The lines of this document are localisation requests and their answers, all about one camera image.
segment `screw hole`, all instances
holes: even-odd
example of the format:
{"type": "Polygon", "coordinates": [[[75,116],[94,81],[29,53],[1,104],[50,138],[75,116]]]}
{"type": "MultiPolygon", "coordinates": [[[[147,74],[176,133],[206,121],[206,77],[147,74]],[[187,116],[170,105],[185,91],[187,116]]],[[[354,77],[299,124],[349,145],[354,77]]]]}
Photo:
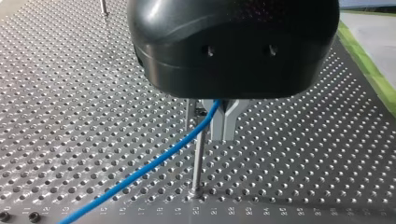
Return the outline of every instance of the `screw hole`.
{"type": "Polygon", "coordinates": [[[211,58],[215,55],[215,50],[213,49],[213,47],[205,45],[202,47],[202,53],[207,57],[211,58]]]}
{"type": "Polygon", "coordinates": [[[262,48],[262,53],[265,57],[275,57],[277,55],[277,46],[275,45],[267,45],[262,48]]]}

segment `blue cable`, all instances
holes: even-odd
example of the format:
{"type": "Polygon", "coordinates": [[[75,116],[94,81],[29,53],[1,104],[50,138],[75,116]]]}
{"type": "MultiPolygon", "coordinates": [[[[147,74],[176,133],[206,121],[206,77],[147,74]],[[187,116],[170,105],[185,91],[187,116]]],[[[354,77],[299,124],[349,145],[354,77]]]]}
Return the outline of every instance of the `blue cable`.
{"type": "Polygon", "coordinates": [[[143,166],[142,169],[134,172],[132,175],[125,178],[122,182],[114,186],[112,189],[108,190],[105,194],[103,194],[99,198],[86,204],[85,206],[78,209],[73,214],[70,214],[70,216],[65,217],[63,220],[58,222],[58,224],[69,224],[74,221],[77,221],[85,214],[91,212],[92,209],[104,203],[108,199],[112,198],[114,195],[116,195],[118,192],[128,187],[130,184],[134,183],[137,178],[141,177],[142,175],[145,175],[149,171],[153,170],[156,166],[160,165],[163,161],[169,159],[173,154],[177,153],[181,148],[183,148],[190,141],[192,141],[198,135],[198,133],[200,133],[207,125],[209,125],[210,121],[213,119],[213,116],[215,115],[216,110],[219,108],[219,106],[220,106],[220,100],[216,100],[212,108],[210,109],[209,113],[206,115],[205,119],[180,142],[178,142],[176,145],[174,145],[169,150],[164,152],[159,158],[143,166]]]}

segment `perforated metal table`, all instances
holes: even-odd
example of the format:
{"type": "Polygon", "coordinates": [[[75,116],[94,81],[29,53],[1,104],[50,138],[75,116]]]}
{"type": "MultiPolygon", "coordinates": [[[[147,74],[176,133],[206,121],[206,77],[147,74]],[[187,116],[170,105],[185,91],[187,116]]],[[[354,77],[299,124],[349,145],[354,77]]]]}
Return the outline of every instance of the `perforated metal table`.
{"type": "MultiPolygon", "coordinates": [[[[0,211],[55,223],[186,134],[155,90],[122,0],[31,1],[0,28],[0,211]]],[[[396,120],[336,40],[317,85],[252,101],[236,140],[194,144],[79,223],[394,223],[396,120]]]]}

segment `black robot housing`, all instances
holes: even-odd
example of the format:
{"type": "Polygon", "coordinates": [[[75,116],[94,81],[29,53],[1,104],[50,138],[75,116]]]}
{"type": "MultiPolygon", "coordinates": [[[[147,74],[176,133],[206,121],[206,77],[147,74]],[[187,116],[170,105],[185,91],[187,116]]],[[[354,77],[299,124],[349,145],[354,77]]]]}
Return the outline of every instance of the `black robot housing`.
{"type": "Polygon", "coordinates": [[[338,0],[129,0],[136,56],[176,97],[287,97],[318,78],[338,0]]]}

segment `metal rod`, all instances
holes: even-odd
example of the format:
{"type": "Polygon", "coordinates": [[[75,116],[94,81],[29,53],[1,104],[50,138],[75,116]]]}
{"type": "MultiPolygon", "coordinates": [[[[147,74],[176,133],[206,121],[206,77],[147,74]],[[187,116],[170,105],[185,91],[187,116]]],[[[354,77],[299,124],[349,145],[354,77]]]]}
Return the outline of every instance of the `metal rod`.
{"type": "Polygon", "coordinates": [[[108,12],[107,12],[107,8],[106,8],[106,0],[100,0],[100,5],[102,7],[102,13],[107,16],[108,12]]]}
{"type": "Polygon", "coordinates": [[[190,196],[192,198],[200,198],[202,196],[201,188],[201,172],[202,172],[202,161],[205,149],[205,137],[207,128],[203,129],[197,137],[197,145],[195,148],[195,159],[194,159],[194,170],[192,174],[192,188],[190,190],[190,196]]]}

